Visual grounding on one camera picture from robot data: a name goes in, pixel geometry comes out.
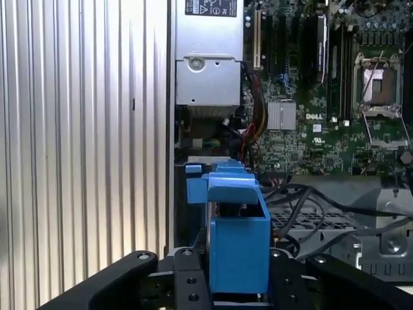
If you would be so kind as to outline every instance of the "cpu socket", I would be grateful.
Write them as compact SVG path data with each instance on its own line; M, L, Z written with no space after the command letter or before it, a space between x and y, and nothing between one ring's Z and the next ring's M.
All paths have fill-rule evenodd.
M364 119L370 144L385 149L408 147L410 138L401 117L401 69L398 55L366 58L359 53L354 63L353 81L354 114ZM388 119L386 123L397 121L402 135L392 139L376 136L373 128L379 118Z
M401 71L397 54L389 58L365 58L354 63L353 109L357 116L373 106L401 106Z

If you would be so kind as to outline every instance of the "chip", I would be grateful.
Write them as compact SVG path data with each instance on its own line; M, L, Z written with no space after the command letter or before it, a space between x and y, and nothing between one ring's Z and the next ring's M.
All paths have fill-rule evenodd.
M327 157L327 158L325 159L325 165L326 165L327 167L333 166L333 165L334 165L334 158Z
M291 161L298 161L298 153L291 153L290 157Z

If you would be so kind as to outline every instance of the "corrugated metal panel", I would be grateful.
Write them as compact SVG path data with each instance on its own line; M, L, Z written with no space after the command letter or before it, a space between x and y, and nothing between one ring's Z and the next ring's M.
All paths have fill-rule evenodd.
M167 0L0 0L0 309L162 253Z

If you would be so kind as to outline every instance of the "power supply label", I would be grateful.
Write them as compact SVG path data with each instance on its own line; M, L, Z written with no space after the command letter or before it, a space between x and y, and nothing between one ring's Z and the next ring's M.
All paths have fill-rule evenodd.
M185 15L237 17L237 0L185 0Z

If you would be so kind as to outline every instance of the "pci slot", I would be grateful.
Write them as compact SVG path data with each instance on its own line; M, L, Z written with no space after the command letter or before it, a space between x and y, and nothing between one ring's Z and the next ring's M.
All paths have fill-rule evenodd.
M261 10L254 10L254 69L261 69Z

